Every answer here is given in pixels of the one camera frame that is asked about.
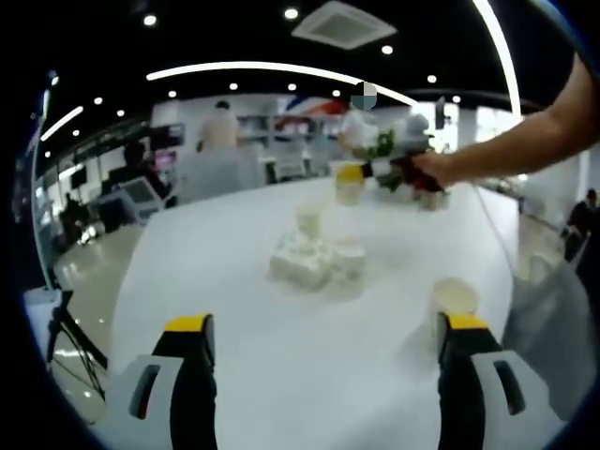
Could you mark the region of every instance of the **ceiling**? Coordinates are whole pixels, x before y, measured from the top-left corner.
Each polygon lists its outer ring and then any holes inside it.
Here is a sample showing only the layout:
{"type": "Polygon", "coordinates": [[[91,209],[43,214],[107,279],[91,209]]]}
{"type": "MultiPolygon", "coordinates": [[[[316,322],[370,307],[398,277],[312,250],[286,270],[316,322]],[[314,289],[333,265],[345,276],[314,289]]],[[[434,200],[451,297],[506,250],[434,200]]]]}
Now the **ceiling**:
{"type": "MultiPolygon", "coordinates": [[[[68,7],[45,3],[49,5],[38,11],[31,39],[39,66],[54,69],[60,80],[52,87],[46,128],[75,107],[85,108],[43,144],[53,154],[120,120],[119,109],[126,112],[125,118],[148,112],[152,104],[166,100],[170,90],[179,98],[193,98],[228,93],[231,82],[238,83],[239,93],[286,92],[288,83],[296,83],[299,95],[329,97],[339,89],[344,97],[351,87],[265,70],[145,79],[156,70],[205,62],[290,63],[352,75],[417,99],[460,91],[467,106],[487,101],[509,105],[498,54],[472,0],[348,0],[397,29],[391,37],[350,51],[291,36],[323,0],[104,0],[92,7],[88,2],[68,7]],[[299,10],[296,21],[283,17],[288,7],[299,10]],[[143,25],[149,12],[157,16],[153,27],[143,25]],[[383,54],[382,45],[393,46],[394,52],[383,54]],[[437,76],[435,84],[428,83],[430,74],[437,76]],[[470,97],[470,91],[491,93],[496,99],[470,97]],[[103,103],[94,105],[95,97],[102,97],[103,103]],[[81,131],[78,138],[71,135],[75,128],[81,131]]],[[[568,75],[572,51],[527,1],[490,4],[512,54],[521,98],[549,104],[568,75]]],[[[385,103],[397,104],[391,99],[385,103]]]]}

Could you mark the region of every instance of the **yellow cap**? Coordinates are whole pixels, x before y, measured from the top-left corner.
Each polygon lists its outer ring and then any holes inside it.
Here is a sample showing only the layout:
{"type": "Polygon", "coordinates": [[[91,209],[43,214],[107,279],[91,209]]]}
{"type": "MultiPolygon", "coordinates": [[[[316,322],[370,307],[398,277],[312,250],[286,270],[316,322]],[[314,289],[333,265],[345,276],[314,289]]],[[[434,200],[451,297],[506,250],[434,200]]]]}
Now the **yellow cap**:
{"type": "Polygon", "coordinates": [[[364,180],[363,170],[358,164],[344,165],[337,172],[337,180],[344,183],[361,183],[364,180]]]}
{"type": "Polygon", "coordinates": [[[468,315],[456,315],[456,314],[447,314],[448,321],[450,322],[450,328],[454,330],[467,330],[474,328],[488,328],[485,322],[481,319],[473,316],[472,314],[468,315]]]}
{"type": "Polygon", "coordinates": [[[206,319],[210,314],[198,314],[196,316],[181,316],[168,322],[165,331],[202,331],[206,319]]]}

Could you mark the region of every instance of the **curved led light strip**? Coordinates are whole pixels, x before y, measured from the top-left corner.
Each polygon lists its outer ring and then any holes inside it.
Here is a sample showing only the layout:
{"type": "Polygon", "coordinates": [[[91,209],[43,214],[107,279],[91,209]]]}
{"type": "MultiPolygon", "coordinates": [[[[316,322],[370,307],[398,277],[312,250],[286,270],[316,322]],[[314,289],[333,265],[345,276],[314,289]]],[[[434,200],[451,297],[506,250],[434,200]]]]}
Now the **curved led light strip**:
{"type": "Polygon", "coordinates": [[[40,138],[41,141],[42,142],[46,141],[56,131],[58,131],[59,128],[61,128],[64,125],[66,125],[68,121],[70,121],[73,118],[77,117],[81,113],[83,113],[83,106],[78,106],[73,111],[69,112],[68,114],[66,114],[65,116],[63,116],[62,118],[60,118],[54,125],[52,125],[50,128],[48,128],[48,130],[44,134],[41,135],[41,138],[40,138]]]}
{"type": "Polygon", "coordinates": [[[482,19],[486,23],[487,30],[491,34],[491,38],[496,46],[496,52],[500,56],[506,86],[508,87],[508,96],[510,97],[510,105],[513,110],[513,115],[520,120],[521,118],[521,102],[518,94],[517,74],[515,73],[515,65],[508,50],[508,44],[498,18],[494,10],[489,5],[488,0],[472,0],[473,4],[479,11],[482,19]]]}
{"type": "MultiPolygon", "coordinates": [[[[184,73],[192,72],[206,72],[209,70],[232,70],[240,68],[257,68],[262,70],[279,70],[283,72],[301,73],[303,75],[312,75],[315,77],[326,78],[329,80],[335,80],[337,82],[357,85],[363,82],[359,78],[351,77],[350,75],[344,75],[343,73],[332,72],[331,70],[324,70],[322,68],[297,66],[296,64],[283,64],[283,63],[264,63],[261,61],[228,61],[221,63],[203,63],[194,64],[192,66],[181,66],[174,68],[167,68],[166,70],[160,70],[158,72],[149,73],[146,75],[146,80],[152,82],[161,78],[172,77],[174,75],[182,75],[184,73]]],[[[392,91],[378,84],[373,84],[377,88],[377,92],[383,96],[393,98],[394,100],[401,101],[410,106],[416,106],[418,102],[410,97],[404,96],[399,92],[392,91]]]]}

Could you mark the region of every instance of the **black object in hand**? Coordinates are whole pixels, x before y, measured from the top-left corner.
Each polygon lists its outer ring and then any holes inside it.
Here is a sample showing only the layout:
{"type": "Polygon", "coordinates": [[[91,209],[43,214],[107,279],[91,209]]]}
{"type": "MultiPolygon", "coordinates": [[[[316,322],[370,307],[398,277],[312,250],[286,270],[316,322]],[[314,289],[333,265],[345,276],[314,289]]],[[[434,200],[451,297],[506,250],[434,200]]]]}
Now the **black object in hand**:
{"type": "Polygon", "coordinates": [[[422,155],[423,153],[425,152],[419,152],[418,154],[412,154],[405,157],[397,157],[392,159],[390,164],[402,170],[402,176],[407,185],[415,186],[416,188],[426,190],[427,192],[441,192],[443,189],[438,181],[434,177],[427,175],[414,164],[413,157],[422,155]]]}

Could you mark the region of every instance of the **window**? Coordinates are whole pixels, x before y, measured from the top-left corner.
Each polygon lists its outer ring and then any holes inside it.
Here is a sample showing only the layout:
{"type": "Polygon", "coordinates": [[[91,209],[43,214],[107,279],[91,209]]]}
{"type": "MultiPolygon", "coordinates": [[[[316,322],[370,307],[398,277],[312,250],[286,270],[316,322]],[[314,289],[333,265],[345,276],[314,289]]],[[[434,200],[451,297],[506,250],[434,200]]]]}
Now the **window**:
{"type": "Polygon", "coordinates": [[[426,133],[433,136],[429,143],[437,152],[444,149],[450,152],[457,150],[459,112],[456,103],[445,104],[446,123],[443,129],[435,129],[435,103],[419,103],[417,106],[411,107],[411,114],[421,114],[429,121],[426,133]]]}
{"type": "Polygon", "coordinates": [[[518,125],[522,122],[523,118],[516,118],[509,111],[480,107],[477,108],[475,120],[477,121],[475,141],[482,143],[518,125]]]}

